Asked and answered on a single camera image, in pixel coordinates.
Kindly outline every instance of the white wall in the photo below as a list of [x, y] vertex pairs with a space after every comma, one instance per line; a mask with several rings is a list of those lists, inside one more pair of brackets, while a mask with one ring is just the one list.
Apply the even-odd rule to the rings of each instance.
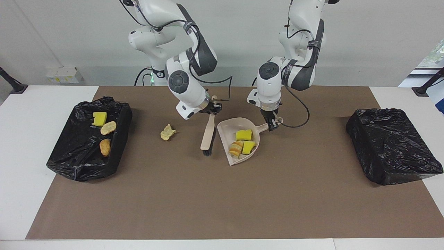
[[8, 83], [6, 81], [0, 80], [0, 105], [9, 96], [9, 92], [11, 90], [12, 90], [12, 88], [8, 85]]
[[[283, 55], [278, 31], [289, 0], [180, 3], [219, 57], [207, 79], [234, 74], [235, 85], [249, 85], [263, 62]], [[442, 0], [327, 5], [315, 84], [398, 86], [444, 38], [443, 11]], [[28, 84], [46, 84], [46, 68], [60, 64], [76, 66], [90, 85], [130, 85], [147, 65], [127, 41], [136, 27], [118, 0], [1, 0], [0, 65]], [[179, 32], [171, 54], [190, 45]]]

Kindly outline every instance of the window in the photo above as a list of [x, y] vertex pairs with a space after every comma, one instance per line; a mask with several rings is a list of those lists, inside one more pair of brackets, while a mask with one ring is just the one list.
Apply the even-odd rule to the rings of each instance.
[[444, 67], [444, 40], [442, 40], [430, 54], [418, 65], [418, 69]]

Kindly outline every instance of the white table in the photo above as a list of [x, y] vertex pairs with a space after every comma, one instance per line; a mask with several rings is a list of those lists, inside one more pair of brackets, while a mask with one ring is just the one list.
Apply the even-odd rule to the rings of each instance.
[[[97, 86], [30, 86], [0, 106], [0, 249], [442, 250], [439, 239], [24, 240], [55, 174], [45, 167], [72, 107], [92, 101]], [[371, 88], [382, 108], [404, 110], [444, 163], [444, 117], [408, 88]], [[444, 214], [444, 175], [424, 180]]]

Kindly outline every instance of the dustpan handle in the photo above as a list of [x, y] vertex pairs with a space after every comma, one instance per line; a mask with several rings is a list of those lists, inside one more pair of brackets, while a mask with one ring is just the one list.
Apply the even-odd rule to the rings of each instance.
[[262, 125], [258, 126], [257, 128], [258, 128], [258, 132], [262, 133], [262, 132], [268, 130], [268, 124], [267, 123], [262, 124]]

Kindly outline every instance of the brown table covering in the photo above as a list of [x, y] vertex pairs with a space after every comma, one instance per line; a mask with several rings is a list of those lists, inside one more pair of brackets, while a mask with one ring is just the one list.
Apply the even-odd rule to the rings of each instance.
[[[245, 117], [251, 88], [232, 89], [216, 121]], [[227, 88], [210, 87], [220, 98]], [[305, 120], [284, 89], [280, 115]], [[261, 134], [248, 161], [230, 167], [217, 136], [200, 150], [208, 116], [183, 120], [166, 87], [99, 87], [133, 109], [116, 174], [75, 182], [57, 175], [27, 239], [435, 238], [444, 218], [422, 181], [378, 186], [366, 179], [345, 124], [356, 109], [379, 108], [367, 87], [315, 86], [298, 95], [312, 113], [300, 129]], [[164, 142], [160, 131], [177, 130]]]

